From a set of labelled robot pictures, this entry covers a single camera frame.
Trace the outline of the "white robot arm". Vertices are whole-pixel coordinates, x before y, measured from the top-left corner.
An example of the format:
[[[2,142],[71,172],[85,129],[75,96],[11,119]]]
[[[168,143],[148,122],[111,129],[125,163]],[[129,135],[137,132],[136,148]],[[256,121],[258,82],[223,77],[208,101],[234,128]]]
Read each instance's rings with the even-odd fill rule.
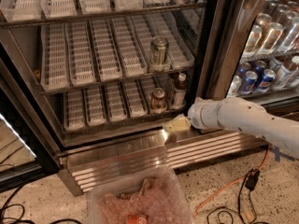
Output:
[[[299,158],[299,122],[269,114],[261,105],[240,97],[219,101],[197,99],[187,116],[180,114],[163,125],[166,132],[221,129],[257,136]]]

